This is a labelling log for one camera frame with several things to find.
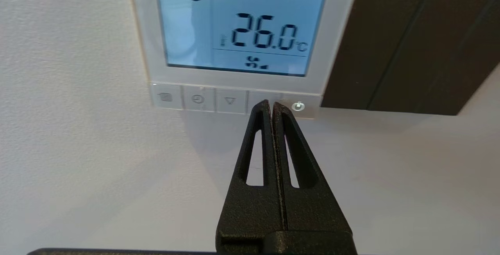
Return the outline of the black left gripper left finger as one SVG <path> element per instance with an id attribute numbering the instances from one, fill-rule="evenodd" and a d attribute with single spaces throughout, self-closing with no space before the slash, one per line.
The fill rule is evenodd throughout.
<path id="1" fill-rule="evenodd" d="M 247 180 L 257 132 L 261 133 L 264 184 L 251 186 Z M 250 112 L 216 228 L 216 251 L 221 254 L 262 254 L 265 237 L 283 227 L 270 104 L 263 100 Z"/>

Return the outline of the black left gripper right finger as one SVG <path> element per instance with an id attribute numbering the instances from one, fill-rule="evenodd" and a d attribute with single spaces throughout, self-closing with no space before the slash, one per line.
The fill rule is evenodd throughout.
<path id="1" fill-rule="evenodd" d="M 278 102 L 273 135 L 286 229 L 351 232 L 291 109 Z"/>

